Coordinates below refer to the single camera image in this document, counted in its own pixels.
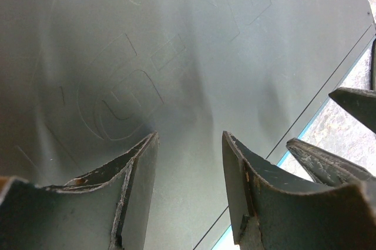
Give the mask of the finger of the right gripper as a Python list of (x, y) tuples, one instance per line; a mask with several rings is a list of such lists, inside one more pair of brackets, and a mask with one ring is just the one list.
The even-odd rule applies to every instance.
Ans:
[(330, 92), (328, 96), (375, 133), (375, 91), (339, 87)]
[(293, 138), (286, 148), (316, 183), (340, 186), (355, 181), (375, 182), (375, 176), (365, 168), (308, 142)]

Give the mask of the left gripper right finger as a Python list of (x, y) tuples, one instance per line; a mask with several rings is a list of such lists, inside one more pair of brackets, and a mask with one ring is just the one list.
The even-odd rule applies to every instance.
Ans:
[(260, 157), (229, 132), (223, 169), (241, 249), (374, 249), (375, 182), (328, 186)]

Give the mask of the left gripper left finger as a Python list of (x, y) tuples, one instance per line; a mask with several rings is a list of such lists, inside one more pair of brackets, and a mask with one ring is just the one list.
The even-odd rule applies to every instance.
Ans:
[(62, 186), (1, 178), (2, 249), (143, 249), (159, 136)]

